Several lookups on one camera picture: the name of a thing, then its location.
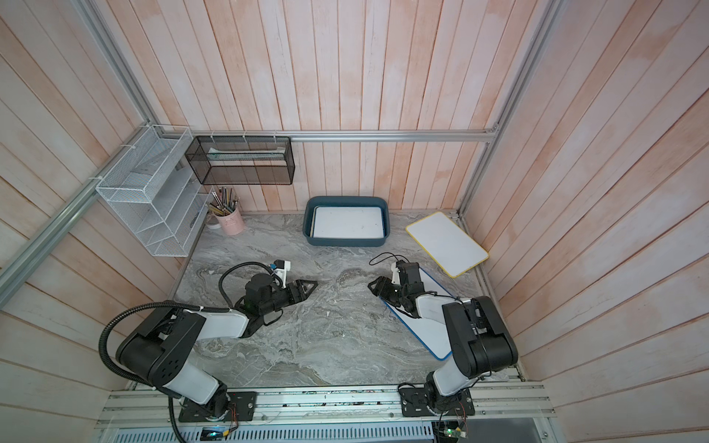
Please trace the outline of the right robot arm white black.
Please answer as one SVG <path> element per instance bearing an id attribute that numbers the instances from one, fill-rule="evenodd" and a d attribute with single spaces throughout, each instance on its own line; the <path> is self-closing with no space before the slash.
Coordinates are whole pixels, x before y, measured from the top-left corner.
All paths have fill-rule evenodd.
<path id="1" fill-rule="evenodd" d="M 396 314 L 426 347 L 446 341 L 442 366 L 421 387 L 397 388 L 406 417 L 467 413 L 469 389 L 482 378 L 516 365 L 519 354 L 492 299 L 461 298 L 446 292 L 416 262 L 398 260 L 391 276 L 380 276 L 369 291 Z"/>

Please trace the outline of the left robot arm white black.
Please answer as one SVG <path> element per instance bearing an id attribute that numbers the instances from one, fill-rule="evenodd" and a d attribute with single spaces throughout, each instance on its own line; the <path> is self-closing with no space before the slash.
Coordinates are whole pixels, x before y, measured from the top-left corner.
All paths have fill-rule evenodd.
<path id="1" fill-rule="evenodd" d="M 266 317 L 308 300 L 318 288 L 312 280 L 286 284 L 274 273 L 258 273 L 245 285 L 245 294 L 232 308 L 193 306 L 172 301 L 137 306 L 116 317 L 102 333 L 105 343 L 126 317 L 148 310 L 149 316 L 116 350 L 103 355 L 114 373 L 144 382 L 158 391 L 205 406 L 225 399 L 225 384 L 189 363 L 199 341 L 249 338 L 270 323 Z"/>

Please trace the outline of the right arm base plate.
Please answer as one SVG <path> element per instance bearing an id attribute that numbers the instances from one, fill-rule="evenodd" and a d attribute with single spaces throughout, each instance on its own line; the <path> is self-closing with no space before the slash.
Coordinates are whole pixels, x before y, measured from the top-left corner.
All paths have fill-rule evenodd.
<path id="1" fill-rule="evenodd" d="M 465 418 L 476 414 L 468 389 L 443 396 L 433 385 L 415 387 L 411 383 L 402 383 L 397 387 L 397 392 L 404 417 L 460 415 Z"/>

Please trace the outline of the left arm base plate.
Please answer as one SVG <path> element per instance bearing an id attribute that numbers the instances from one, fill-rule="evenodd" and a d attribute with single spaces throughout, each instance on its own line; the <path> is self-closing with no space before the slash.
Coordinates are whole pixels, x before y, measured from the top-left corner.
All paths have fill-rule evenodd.
<path id="1" fill-rule="evenodd" d="M 204 405 L 186 399 L 178 421 L 181 423 L 249 422 L 254 416 L 257 397 L 256 391 L 218 391 Z"/>

